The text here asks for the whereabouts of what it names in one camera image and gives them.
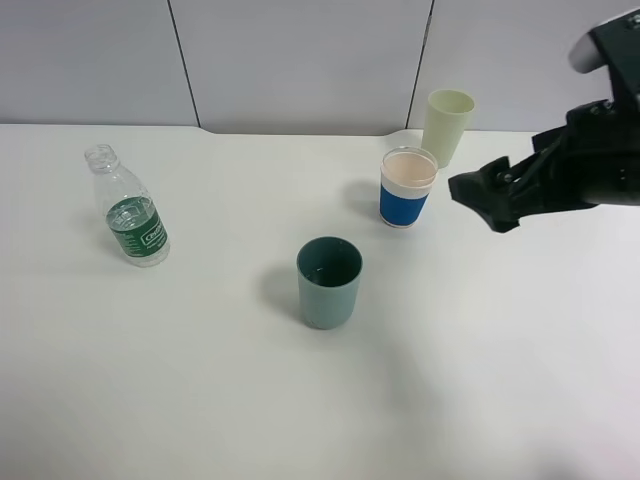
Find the bottle neck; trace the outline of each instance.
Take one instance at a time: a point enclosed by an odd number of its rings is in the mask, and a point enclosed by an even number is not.
[[[111,173],[120,167],[120,160],[117,158],[109,163],[101,163],[100,165],[89,164],[89,170],[95,175],[104,175],[105,173]]]
[[[109,145],[96,145],[84,153],[89,169],[96,175],[111,173],[120,166],[120,160]]]

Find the paper cup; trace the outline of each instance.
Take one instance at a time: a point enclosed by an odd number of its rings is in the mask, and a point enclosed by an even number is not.
[[[310,327],[329,330],[346,322],[356,303],[362,255],[351,243],[321,237],[298,253],[300,309]]]
[[[422,148],[435,155],[438,168],[449,165],[474,108],[473,98],[458,90],[436,90],[429,95]]]
[[[380,173],[380,216],[392,227],[410,227],[438,174],[435,157],[420,148],[394,148],[384,156]]]

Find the panel seam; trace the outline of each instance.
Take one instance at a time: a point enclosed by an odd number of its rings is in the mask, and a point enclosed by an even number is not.
[[[171,16],[171,23],[173,24],[173,31],[176,34],[176,41],[178,42],[178,50],[180,52],[180,58],[182,59],[182,68],[184,69],[184,76],[187,79],[187,86],[189,87],[189,96],[191,97],[191,105],[193,105],[193,112],[196,114],[196,122],[198,122],[198,127],[202,128],[202,125],[200,124],[200,116],[198,115],[198,107],[196,106],[196,99],[193,95],[193,88],[191,87],[191,79],[189,78],[189,71],[187,70],[187,62],[184,59],[184,51],[182,50],[180,35],[178,34],[178,26],[176,25],[176,18],[173,15],[173,7],[171,6],[171,0],[167,0],[167,6],[169,7],[169,15]]]
[[[429,37],[429,27],[431,26],[431,19],[433,18],[433,7],[437,0],[431,2],[431,8],[429,9],[429,17],[427,18],[427,25],[424,29],[424,37],[422,38],[422,48],[420,49],[420,58],[418,59],[418,70],[416,71],[416,78],[413,82],[413,91],[411,92],[411,101],[409,102],[409,112],[407,113],[407,121],[404,128],[409,128],[409,121],[411,120],[411,110],[413,110],[413,102],[416,98],[416,90],[418,89],[418,80],[420,79],[420,69],[422,68],[422,59],[424,58],[424,51],[427,46],[427,38]]]

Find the green cup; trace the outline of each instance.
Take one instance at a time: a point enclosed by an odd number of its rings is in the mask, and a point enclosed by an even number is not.
[[[459,90],[436,90],[429,95],[422,149],[436,157],[438,169],[449,165],[475,105],[473,98]]]
[[[329,330],[346,322],[356,303],[362,255],[346,240],[321,237],[298,253],[298,287],[304,322]]]

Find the white wall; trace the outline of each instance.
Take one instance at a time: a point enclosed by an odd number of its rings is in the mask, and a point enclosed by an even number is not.
[[[3,0],[0,122],[196,125],[166,0]]]
[[[404,128],[430,0],[172,0],[203,128]]]
[[[436,0],[410,126],[427,95],[461,88],[477,100],[471,128],[547,130],[575,106],[609,96],[604,69],[575,73],[567,55],[594,24],[638,0]]]

